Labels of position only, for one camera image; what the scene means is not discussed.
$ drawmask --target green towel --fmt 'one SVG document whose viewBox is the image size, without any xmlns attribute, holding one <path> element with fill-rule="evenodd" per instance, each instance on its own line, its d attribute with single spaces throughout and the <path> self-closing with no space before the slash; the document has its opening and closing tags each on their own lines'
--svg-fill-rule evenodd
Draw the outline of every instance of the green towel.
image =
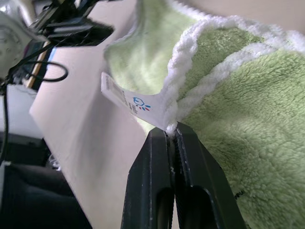
<svg viewBox="0 0 305 229">
<path fill-rule="evenodd" d="M 117 84 L 173 91 L 173 120 L 221 165 L 250 228 L 305 228 L 303 35 L 172 0 L 139 0 L 135 17 L 105 51 Z"/>
</svg>

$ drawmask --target clip jaw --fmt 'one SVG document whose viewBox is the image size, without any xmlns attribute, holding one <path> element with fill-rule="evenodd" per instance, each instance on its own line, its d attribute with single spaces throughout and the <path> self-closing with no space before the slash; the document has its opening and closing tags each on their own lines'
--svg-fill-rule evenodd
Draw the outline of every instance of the clip jaw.
<svg viewBox="0 0 305 229">
<path fill-rule="evenodd" d="M 181 229 L 246 229 L 219 164 L 188 126 L 178 124 L 174 150 L 155 128 L 127 181 L 122 229 L 170 229 L 176 197 Z"/>
</svg>

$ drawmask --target white label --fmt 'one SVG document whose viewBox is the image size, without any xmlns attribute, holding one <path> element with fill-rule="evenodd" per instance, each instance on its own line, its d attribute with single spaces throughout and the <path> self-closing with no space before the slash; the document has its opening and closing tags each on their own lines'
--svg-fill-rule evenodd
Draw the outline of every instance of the white label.
<svg viewBox="0 0 305 229">
<path fill-rule="evenodd" d="M 143 95 L 130 92 L 118 86 L 106 73 L 102 73 L 102 93 L 119 107 L 127 109 L 138 118 L 166 130 L 169 122 L 165 120 L 160 94 Z"/>
</svg>

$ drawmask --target white trim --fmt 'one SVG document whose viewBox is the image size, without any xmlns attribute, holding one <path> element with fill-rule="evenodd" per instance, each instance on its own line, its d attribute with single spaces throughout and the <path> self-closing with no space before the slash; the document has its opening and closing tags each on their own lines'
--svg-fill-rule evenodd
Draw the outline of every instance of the white trim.
<svg viewBox="0 0 305 229">
<path fill-rule="evenodd" d="M 210 74 L 202 78 L 198 85 L 186 94 L 185 98 L 178 102 L 177 120 L 181 121 L 189 115 L 192 109 L 201 103 L 205 95 L 213 92 L 219 82 L 228 78 L 231 72 L 237 70 L 242 64 L 274 51 L 276 48 L 257 43 L 250 44 L 239 52 L 229 55 L 222 63 L 215 66 Z"/>
<path fill-rule="evenodd" d="M 206 14 L 204 12 L 201 12 L 200 10 L 187 6 L 183 4 L 182 2 L 179 2 L 177 0 L 164 0 L 166 3 L 171 6 L 173 9 L 178 11 L 179 13 L 182 13 L 186 16 L 189 16 L 190 18 L 194 20 L 202 20 Z"/>
<path fill-rule="evenodd" d="M 183 32 L 180 40 L 173 48 L 173 56 L 170 59 L 167 69 L 168 75 L 164 79 L 164 85 L 160 94 L 164 98 L 165 120 L 170 120 L 170 124 L 166 130 L 168 135 L 172 135 L 177 127 L 177 113 L 179 89 L 185 83 L 185 74 L 192 68 L 192 57 L 197 52 L 197 39 L 201 34 L 202 24 L 199 21 Z"/>
</svg>

